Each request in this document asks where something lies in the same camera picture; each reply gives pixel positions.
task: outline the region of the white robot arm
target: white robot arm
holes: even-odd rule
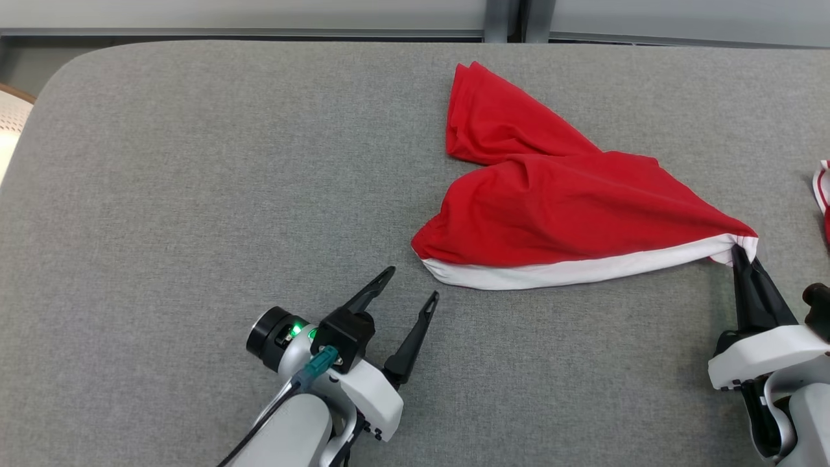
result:
[[[760,261],[732,249],[738,331],[720,335],[709,377],[740,391],[755,449],[779,467],[830,466],[830,288],[804,291],[798,324]]]
[[[365,361],[366,344],[374,335],[366,307],[394,272],[384,270],[319,326],[279,307],[259,318],[248,351],[291,379],[220,466],[336,467],[348,463],[362,433],[378,441],[392,438],[403,411],[398,388],[412,373],[438,303],[433,292],[382,370]]]

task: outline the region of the red cloth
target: red cloth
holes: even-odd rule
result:
[[[487,167],[456,180],[412,240],[421,259],[498,268],[608,258],[721,234],[757,237],[660,167],[602,152],[473,62],[459,65],[447,153]]]
[[[818,171],[813,176],[813,193],[816,195],[818,208],[824,214],[824,238],[830,244],[830,209],[828,209],[830,180],[828,180],[828,166],[830,166],[830,160],[819,162]]]

